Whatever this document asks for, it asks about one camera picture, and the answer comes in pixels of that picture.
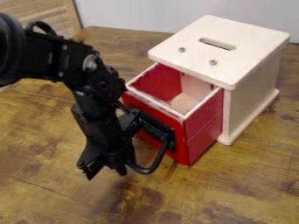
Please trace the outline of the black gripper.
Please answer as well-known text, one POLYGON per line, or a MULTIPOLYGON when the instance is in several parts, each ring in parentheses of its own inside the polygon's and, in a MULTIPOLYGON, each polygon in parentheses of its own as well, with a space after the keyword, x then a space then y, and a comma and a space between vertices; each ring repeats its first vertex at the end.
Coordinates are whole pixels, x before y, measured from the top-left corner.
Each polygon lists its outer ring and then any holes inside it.
POLYGON ((77 167, 86 180, 92 180, 104 166, 126 175, 126 162, 136 161, 132 137, 140 130, 138 110, 132 109, 121 116, 112 108, 98 117, 88 117, 86 110, 74 103, 70 112, 86 138, 77 167))

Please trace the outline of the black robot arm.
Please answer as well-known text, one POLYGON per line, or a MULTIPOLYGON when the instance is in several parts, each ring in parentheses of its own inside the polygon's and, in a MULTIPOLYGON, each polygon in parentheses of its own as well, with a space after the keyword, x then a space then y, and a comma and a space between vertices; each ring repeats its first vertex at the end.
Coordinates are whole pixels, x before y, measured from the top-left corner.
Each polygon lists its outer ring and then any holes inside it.
POLYGON ((121 176, 129 168, 140 172, 132 144, 138 112, 118 101, 126 87, 117 71, 42 21, 22 26, 0 13, 0 87, 21 79, 60 82, 73 94, 70 112, 86 138, 77 161, 84 176, 92 179, 105 166, 121 176))

